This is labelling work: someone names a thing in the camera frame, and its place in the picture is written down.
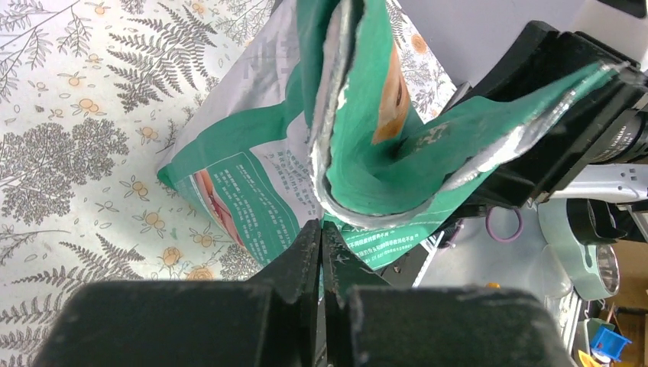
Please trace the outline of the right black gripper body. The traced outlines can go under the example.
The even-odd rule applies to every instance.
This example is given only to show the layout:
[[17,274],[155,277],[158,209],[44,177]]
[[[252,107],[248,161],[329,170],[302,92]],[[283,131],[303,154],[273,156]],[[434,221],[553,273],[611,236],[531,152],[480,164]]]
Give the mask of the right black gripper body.
[[491,71],[454,105],[484,97],[510,104],[586,66],[625,69],[571,104],[521,157],[502,164],[462,203],[464,208],[521,207],[544,201],[587,164],[625,163],[647,155],[647,81],[634,58],[583,31],[561,32],[530,21]]

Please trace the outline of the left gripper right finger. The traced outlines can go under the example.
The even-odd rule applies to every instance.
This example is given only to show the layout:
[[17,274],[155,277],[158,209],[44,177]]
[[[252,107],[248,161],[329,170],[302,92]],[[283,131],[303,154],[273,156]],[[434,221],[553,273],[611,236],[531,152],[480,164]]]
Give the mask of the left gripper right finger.
[[394,287],[322,224],[327,359],[333,366],[569,366],[545,307],[489,287]]

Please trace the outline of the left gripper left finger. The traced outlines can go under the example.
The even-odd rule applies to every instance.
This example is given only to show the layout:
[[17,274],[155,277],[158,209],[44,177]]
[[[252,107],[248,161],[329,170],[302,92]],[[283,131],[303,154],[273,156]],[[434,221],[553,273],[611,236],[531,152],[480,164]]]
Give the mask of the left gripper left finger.
[[38,366],[309,366],[321,232],[246,281],[107,281],[80,288]]

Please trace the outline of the green silver pet food bag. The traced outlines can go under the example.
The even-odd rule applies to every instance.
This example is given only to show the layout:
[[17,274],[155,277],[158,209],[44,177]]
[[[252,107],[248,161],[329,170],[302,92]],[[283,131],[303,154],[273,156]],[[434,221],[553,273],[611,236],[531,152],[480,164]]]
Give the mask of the green silver pet food bag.
[[328,218],[380,268],[621,69],[597,61],[509,102],[474,96],[424,123],[386,2],[284,1],[157,176],[262,265],[305,222]]

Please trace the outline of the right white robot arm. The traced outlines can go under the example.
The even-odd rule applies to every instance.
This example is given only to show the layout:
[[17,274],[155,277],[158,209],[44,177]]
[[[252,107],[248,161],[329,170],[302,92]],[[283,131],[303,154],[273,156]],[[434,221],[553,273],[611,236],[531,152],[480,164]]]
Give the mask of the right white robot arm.
[[584,32],[530,21],[466,96],[510,102],[597,61],[623,69],[574,104],[522,157],[500,166],[465,201],[466,208],[513,209],[528,200],[646,199],[647,76],[620,51]]

